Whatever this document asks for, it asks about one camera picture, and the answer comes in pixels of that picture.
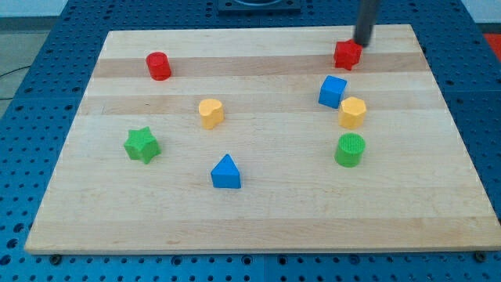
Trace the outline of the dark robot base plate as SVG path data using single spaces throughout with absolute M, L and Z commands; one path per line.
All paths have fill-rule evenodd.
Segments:
M 302 0 L 214 0 L 218 14 L 300 12 Z

